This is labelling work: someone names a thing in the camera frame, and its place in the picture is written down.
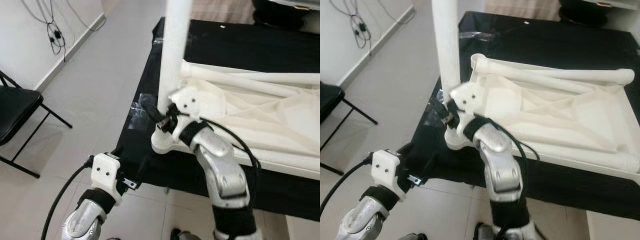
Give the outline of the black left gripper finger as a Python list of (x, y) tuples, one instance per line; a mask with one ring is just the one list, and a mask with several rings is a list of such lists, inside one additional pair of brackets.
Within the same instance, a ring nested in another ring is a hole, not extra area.
[(434, 169), (437, 166), (438, 158), (438, 151), (429, 151), (422, 154), (423, 169), (420, 172), (420, 176), (423, 181), (428, 181), (434, 176)]
[(150, 154), (146, 154), (144, 157), (137, 158), (137, 160), (134, 161), (134, 163), (137, 165), (137, 167), (135, 167), (134, 175), (134, 180), (137, 185), (141, 185), (144, 182), (146, 171), (151, 160), (152, 156)]

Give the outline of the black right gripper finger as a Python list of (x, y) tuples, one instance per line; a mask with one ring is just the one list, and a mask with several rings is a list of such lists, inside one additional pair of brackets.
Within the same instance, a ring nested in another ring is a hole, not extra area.
[(146, 114), (148, 115), (148, 118), (154, 124), (161, 122), (165, 118), (165, 116), (162, 113), (160, 113), (160, 111), (157, 108), (157, 99), (155, 97), (145, 98), (144, 100), (141, 101), (141, 106), (142, 106), (142, 109), (144, 109)]
[(450, 112), (445, 105), (444, 94), (437, 93), (435, 97), (435, 112), (442, 123), (448, 123), (450, 121)]

